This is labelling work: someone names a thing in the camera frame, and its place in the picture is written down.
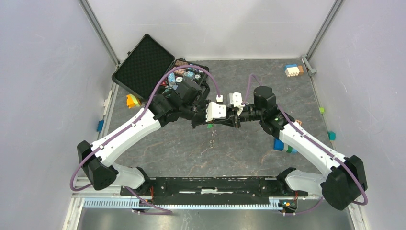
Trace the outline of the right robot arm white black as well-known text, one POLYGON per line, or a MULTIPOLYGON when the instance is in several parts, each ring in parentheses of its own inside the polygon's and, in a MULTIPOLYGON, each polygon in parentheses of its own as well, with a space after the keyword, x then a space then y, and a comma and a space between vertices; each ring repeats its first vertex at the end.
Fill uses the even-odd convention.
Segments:
POLYGON ((217 101, 210 103, 206 110, 206 121, 228 121, 236 127, 241 122, 259 121, 267 134, 297 150, 318 169, 318 173, 296 168, 285 170, 276 183, 281 195, 304 191, 320 196, 337 210, 344 210, 350 204, 368 204, 365 168, 358 156, 347 157, 309 134, 277 105, 272 88, 259 86, 253 96, 254 103, 245 105, 240 93, 232 93, 229 106, 222 103, 222 96, 217 96, 217 101))

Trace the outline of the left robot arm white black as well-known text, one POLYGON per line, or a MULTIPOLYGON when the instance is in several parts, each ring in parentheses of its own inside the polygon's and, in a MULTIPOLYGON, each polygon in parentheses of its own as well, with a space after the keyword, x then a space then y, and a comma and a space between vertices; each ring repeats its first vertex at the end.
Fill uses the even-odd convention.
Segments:
POLYGON ((209 91, 205 80, 197 83, 184 78, 176 89, 151 96, 134 117, 112 133, 93 143, 80 142, 77 145, 79 167, 90 182, 85 187, 100 191, 110 185, 123 185, 138 195, 147 194, 150 181, 141 170, 115 161, 142 138, 179 118, 190 120, 194 126, 205 123, 209 91))

